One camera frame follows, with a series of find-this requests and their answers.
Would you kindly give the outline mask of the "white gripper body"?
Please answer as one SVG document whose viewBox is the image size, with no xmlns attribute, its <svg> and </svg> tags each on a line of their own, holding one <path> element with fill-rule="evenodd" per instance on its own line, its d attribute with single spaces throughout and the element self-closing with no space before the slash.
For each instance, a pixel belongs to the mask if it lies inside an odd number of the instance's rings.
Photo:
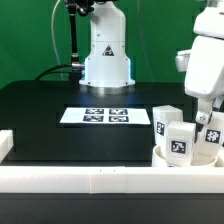
<svg viewBox="0 0 224 224">
<path fill-rule="evenodd" d="M 179 72 L 185 72 L 185 93 L 213 100 L 224 94 L 224 6 L 206 7 L 195 20 L 192 47 L 177 53 Z"/>
</svg>

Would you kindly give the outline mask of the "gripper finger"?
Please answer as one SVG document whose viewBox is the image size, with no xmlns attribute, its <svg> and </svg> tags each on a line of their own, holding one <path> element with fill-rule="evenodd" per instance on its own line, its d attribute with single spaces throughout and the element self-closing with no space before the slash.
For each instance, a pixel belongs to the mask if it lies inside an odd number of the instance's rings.
<svg viewBox="0 0 224 224">
<path fill-rule="evenodd" d="M 199 99 L 197 101 L 197 113 L 195 117 L 197 132 L 200 132 L 210 122 L 212 108 L 212 100 Z"/>
</svg>

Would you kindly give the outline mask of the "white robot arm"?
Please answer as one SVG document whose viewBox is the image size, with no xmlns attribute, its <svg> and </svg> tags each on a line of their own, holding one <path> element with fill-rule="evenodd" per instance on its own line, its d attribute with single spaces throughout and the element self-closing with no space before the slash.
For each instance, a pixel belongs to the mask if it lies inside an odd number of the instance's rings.
<svg viewBox="0 0 224 224">
<path fill-rule="evenodd" d="M 224 0 L 205 1 L 206 8 L 195 20 L 192 47 L 175 58 L 177 70 L 186 74 L 185 93 L 198 100 L 196 122 L 202 125 L 224 103 Z M 134 85 L 125 53 L 123 12 L 110 0 L 93 0 L 80 11 L 90 15 L 91 24 L 91 51 L 80 84 L 99 91 Z"/>
</svg>

